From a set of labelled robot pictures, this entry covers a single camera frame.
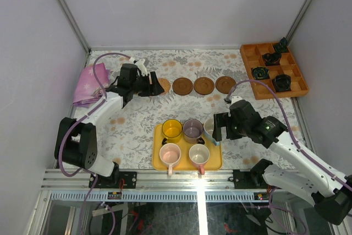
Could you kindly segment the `blue mug cream inside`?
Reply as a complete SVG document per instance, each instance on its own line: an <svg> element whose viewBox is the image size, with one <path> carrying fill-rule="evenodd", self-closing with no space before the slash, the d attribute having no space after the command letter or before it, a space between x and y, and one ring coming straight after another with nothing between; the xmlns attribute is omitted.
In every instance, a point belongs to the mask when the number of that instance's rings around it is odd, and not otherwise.
<svg viewBox="0 0 352 235"><path fill-rule="evenodd" d="M214 130L214 119L213 118L209 118L204 122L203 125L203 129L204 129L204 135L206 137L206 139L211 142L214 146L220 146L220 142L216 141L212 134L213 134L213 130Z"/></svg>

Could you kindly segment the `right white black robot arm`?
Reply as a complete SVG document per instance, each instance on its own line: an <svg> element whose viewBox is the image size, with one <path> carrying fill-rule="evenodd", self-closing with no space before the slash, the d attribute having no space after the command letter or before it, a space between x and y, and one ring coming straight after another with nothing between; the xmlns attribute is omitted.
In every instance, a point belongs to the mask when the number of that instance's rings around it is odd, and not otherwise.
<svg viewBox="0 0 352 235"><path fill-rule="evenodd" d="M351 176L333 168L299 143L289 128L272 116L261 117L251 103L239 99L229 112L216 113L213 138L249 138L291 163L297 173L287 172L273 162L261 159L251 169L251 182L257 188L266 184L286 190L305 200L331 224L339 225L351 211Z"/></svg>

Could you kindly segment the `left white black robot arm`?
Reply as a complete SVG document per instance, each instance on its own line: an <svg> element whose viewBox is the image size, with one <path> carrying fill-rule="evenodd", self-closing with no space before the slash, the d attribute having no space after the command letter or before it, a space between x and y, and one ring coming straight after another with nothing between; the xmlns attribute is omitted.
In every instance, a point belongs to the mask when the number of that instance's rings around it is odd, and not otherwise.
<svg viewBox="0 0 352 235"><path fill-rule="evenodd" d="M63 163L73 165L101 178L103 184L114 188L120 183L119 166L98 153L97 130L108 118L122 110L134 97L158 96L164 88L156 72L148 73L143 65L123 64L117 82L103 89L103 96L81 118L65 117L58 129L54 151L63 174L72 177Z"/></svg>

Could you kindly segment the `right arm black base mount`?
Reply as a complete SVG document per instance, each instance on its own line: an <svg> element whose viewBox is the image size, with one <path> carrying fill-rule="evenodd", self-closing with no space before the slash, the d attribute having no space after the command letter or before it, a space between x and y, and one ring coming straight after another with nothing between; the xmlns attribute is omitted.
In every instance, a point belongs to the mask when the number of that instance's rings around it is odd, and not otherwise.
<svg viewBox="0 0 352 235"><path fill-rule="evenodd" d="M261 159L249 171L233 170L228 181L234 184L235 189L267 189L268 184L263 178L265 169L273 163L267 159Z"/></svg>

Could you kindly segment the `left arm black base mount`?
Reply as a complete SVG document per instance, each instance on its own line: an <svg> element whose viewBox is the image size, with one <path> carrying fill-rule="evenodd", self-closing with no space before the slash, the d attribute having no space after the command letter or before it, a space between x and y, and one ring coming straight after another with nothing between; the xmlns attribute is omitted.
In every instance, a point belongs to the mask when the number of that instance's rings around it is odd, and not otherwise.
<svg viewBox="0 0 352 235"><path fill-rule="evenodd" d="M135 189L137 182L137 172L120 171L119 165L113 163L112 174L108 177L98 175L98 180L94 188L101 189Z"/></svg>

